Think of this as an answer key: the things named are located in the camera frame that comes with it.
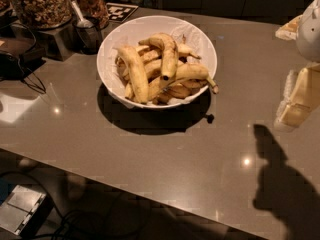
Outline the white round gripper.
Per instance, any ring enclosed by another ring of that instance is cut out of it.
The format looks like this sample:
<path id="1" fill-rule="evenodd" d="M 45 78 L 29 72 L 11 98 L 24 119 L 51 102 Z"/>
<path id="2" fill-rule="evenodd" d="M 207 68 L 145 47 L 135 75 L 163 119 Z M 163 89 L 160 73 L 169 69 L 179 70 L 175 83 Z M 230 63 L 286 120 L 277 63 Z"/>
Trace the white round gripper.
<path id="1" fill-rule="evenodd" d="M 320 62 L 320 0 L 314 0 L 302 16 L 296 16 L 281 26 L 275 36 L 286 41 L 296 39 L 297 48 L 305 59 Z M 309 64 L 300 71 L 290 70 L 274 128 L 291 132 L 319 106 L 320 64 Z"/>

